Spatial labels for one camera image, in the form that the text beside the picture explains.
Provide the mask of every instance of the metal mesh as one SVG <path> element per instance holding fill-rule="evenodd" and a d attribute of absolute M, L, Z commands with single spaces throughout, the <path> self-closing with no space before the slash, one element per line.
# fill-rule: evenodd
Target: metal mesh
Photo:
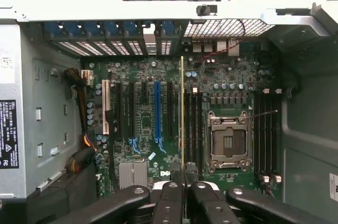
<path fill-rule="evenodd" d="M 87 51 L 93 53 L 94 55 L 103 55 L 102 52 L 95 49 L 87 42 L 76 42 L 76 44 L 80 45 L 82 48 L 86 49 Z"/>
<path fill-rule="evenodd" d="M 109 48 L 108 45 L 106 45 L 104 42 L 93 42 L 93 43 L 96 44 L 97 47 L 102 49 L 108 55 L 116 55 L 116 53 L 111 48 Z"/>
<path fill-rule="evenodd" d="M 69 42 L 59 42 L 59 45 L 62 45 L 63 47 L 75 52 L 76 54 L 79 54 L 81 56 L 90 56 L 88 53 L 86 53 L 85 51 L 82 51 L 81 49 L 79 49 L 78 47 L 76 47 L 75 45 L 69 43 Z"/>
<path fill-rule="evenodd" d="M 245 26 L 244 36 L 259 36 L 272 28 L 260 19 L 243 19 Z M 185 37 L 192 38 L 222 38 L 241 37 L 244 34 L 243 25 L 238 19 L 207 20 L 204 24 L 189 23 L 184 33 Z"/>
<path fill-rule="evenodd" d="M 161 42 L 161 54 L 169 55 L 170 54 L 171 41 L 162 41 Z"/>
<path fill-rule="evenodd" d="M 138 44 L 137 41 L 128 41 L 128 44 L 130 45 L 131 49 L 136 55 L 142 55 L 143 52 Z"/>
<path fill-rule="evenodd" d="M 123 46 L 123 44 L 119 41 L 111 41 L 110 42 L 118 52 L 120 52 L 122 55 L 129 55 L 128 50 Z"/>

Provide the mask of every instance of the green circuit board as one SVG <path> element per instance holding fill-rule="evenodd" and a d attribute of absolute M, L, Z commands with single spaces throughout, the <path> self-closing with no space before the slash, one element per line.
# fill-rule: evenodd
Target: green circuit board
<path fill-rule="evenodd" d="M 223 117 L 237 117 L 243 111 L 249 116 L 254 115 L 255 90 L 273 84 L 274 77 L 268 73 L 266 77 L 261 76 L 264 73 L 260 74 L 261 70 L 269 70 L 267 66 L 271 66 L 270 62 L 265 63 L 264 69 L 262 63 L 258 66 L 255 49 L 255 43 L 244 42 L 240 45 L 238 56 L 218 54 L 206 59 L 205 54 L 185 55 L 183 94 L 187 102 L 184 107 L 180 105 L 180 54 L 172 57 L 88 58 L 84 69 L 93 71 L 93 84 L 87 88 L 87 102 L 91 103 L 89 129 L 94 130 L 96 135 L 100 197 L 104 198 L 114 191 L 109 178 L 108 154 L 113 148 L 108 135 L 102 131 L 102 80 L 109 81 L 110 106 L 116 114 L 114 131 L 110 133 L 114 138 L 115 173 L 120 182 L 125 179 L 124 175 L 119 177 L 124 174 L 125 163 L 146 169 L 149 188 L 155 182 L 170 179 L 172 163 L 181 161 L 180 117 L 184 109 L 185 117 L 189 119 L 185 120 L 185 160 L 199 163 L 201 178 L 217 184 L 221 191 L 233 186 L 261 190 L 253 166 L 245 172 L 217 169 L 210 173 L 205 161 L 208 153 L 203 150 L 207 144 L 205 123 L 209 111 Z M 198 93 L 199 99 L 193 99 L 195 93 Z M 158 131 L 163 140 L 162 147 L 156 142 Z M 251 135 L 250 144 L 253 144 L 254 134 Z M 188 139 L 199 140 L 201 145 L 188 145 Z M 188 156 L 189 148 L 199 149 L 195 157 Z M 279 197 L 279 185 L 272 183 L 271 189 Z"/>

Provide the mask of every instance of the screw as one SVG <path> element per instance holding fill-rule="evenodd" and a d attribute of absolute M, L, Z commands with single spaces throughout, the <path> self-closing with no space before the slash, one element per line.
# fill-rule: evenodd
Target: screw
<path fill-rule="evenodd" d="M 233 192 L 234 192 L 235 194 L 237 194 L 237 195 L 242 195 L 242 194 L 243 194 L 243 192 L 242 192 L 241 189 L 234 189 Z"/>
<path fill-rule="evenodd" d="M 136 190 L 134 191 L 135 194 L 141 194 L 143 192 L 144 190 L 142 190 L 142 188 L 136 188 Z"/>
<path fill-rule="evenodd" d="M 205 188 L 205 184 L 204 183 L 198 183 L 197 187 L 200 189 L 204 189 Z"/>
<path fill-rule="evenodd" d="M 176 187 L 177 187 L 177 184 L 176 184 L 176 183 L 171 183 L 171 184 L 169 184 L 169 187 L 170 187 L 170 188 L 176 188 Z"/>

